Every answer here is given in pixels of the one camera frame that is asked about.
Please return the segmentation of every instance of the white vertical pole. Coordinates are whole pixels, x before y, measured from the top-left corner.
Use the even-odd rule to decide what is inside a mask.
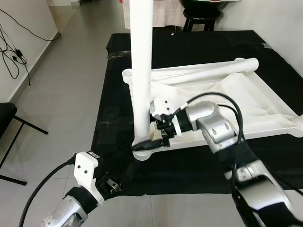
[[[134,144],[149,139],[153,0],[130,0]]]

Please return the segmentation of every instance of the table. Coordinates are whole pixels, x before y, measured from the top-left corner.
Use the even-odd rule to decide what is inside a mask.
[[[256,73],[298,114],[303,112],[303,79],[253,31],[192,32],[153,36],[152,68],[257,58]],[[130,35],[113,34],[91,150],[103,159],[102,173],[121,182],[117,195],[230,193],[222,167],[208,146],[153,154],[144,162],[131,151],[133,112],[122,71],[131,67]],[[303,189],[303,139],[290,135],[248,140],[276,174]]]

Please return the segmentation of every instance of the white fabric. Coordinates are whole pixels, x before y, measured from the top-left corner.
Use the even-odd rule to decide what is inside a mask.
[[[123,0],[125,28],[130,28],[129,0]],[[184,26],[183,6],[179,0],[156,0],[153,2],[153,27],[168,25]]]

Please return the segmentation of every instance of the black chair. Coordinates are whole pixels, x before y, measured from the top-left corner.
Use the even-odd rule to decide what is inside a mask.
[[[5,159],[7,158],[8,154],[9,154],[12,146],[14,145],[19,133],[21,132],[21,129],[22,129],[24,124],[26,124],[26,125],[34,128],[34,129],[44,133],[45,135],[48,134],[47,131],[44,131],[44,130],[38,128],[37,126],[34,126],[33,124],[31,124],[27,121],[24,121],[23,119],[15,116],[16,112],[17,112],[17,108],[13,103],[0,103],[0,138],[2,137],[3,133],[5,132],[5,130],[7,129],[9,123],[11,122],[11,120],[13,118],[22,123],[18,132],[17,132],[17,134],[15,135],[12,143],[10,144],[9,149],[5,153],[4,158],[2,159],[2,161],[0,163],[0,169],[3,166],[3,163],[4,163]],[[17,183],[17,184],[20,184],[20,185],[26,185],[27,184],[24,181],[19,181],[19,180],[16,180],[16,179],[13,179],[13,178],[10,178],[10,177],[7,177],[7,176],[2,176],[2,175],[0,175],[0,179],[5,180],[5,181],[10,181],[10,182],[13,182],[13,183]]]
[[[191,32],[194,24],[204,24],[204,31],[208,32],[214,30],[214,24],[221,12],[218,9],[210,11],[185,9],[183,15],[186,17],[183,32]]]

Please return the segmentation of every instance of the chair leg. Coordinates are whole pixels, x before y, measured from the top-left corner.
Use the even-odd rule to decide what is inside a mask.
[[[12,143],[11,143],[10,146],[9,146],[9,149],[8,149],[7,152],[5,153],[3,159],[2,159],[2,161],[1,161],[1,163],[0,163],[0,168],[3,166],[3,163],[4,163],[5,159],[6,159],[7,156],[9,155],[9,152],[10,152],[11,148],[13,147],[13,145],[14,145],[14,143],[15,143],[15,141],[16,141],[18,135],[19,135],[19,133],[21,132],[21,129],[22,129],[23,125],[24,125],[24,123],[22,123],[22,125],[20,126],[20,128],[19,128],[17,134],[15,135],[15,137],[14,137]]]
[[[209,24],[208,23],[205,23],[204,24],[204,30],[205,32],[208,32],[208,29],[209,29]]]
[[[186,22],[185,22],[184,28],[183,28],[183,32],[187,32],[188,23],[189,23],[189,19],[186,19]]]
[[[191,30],[193,29],[193,25],[194,22],[192,20],[189,20],[188,29],[187,29],[188,32],[191,32]]]
[[[28,125],[29,127],[32,127],[33,129],[36,129],[36,130],[42,132],[42,133],[45,134],[45,135],[48,134],[47,131],[45,131],[45,130],[43,130],[43,129],[40,129],[39,127],[37,127],[37,126],[35,126],[35,125],[33,125],[33,124],[31,124],[31,123],[29,123],[29,122],[27,122],[27,121],[25,121],[25,120],[19,118],[19,117],[17,117],[17,116],[14,116],[14,118],[15,118],[16,120],[18,120],[18,121],[20,121],[20,122],[22,122],[22,123]]]
[[[209,23],[209,28],[208,28],[209,32],[212,32],[214,30],[214,23],[215,23],[215,21],[212,21]]]
[[[13,179],[13,178],[10,178],[10,177],[7,177],[7,176],[2,176],[2,175],[0,175],[0,179],[5,180],[5,181],[9,181],[9,182],[13,182],[13,183],[17,183],[17,184],[20,184],[20,185],[23,185],[23,186],[25,186],[27,184],[25,181],[19,181],[19,180],[16,180],[16,179]]]

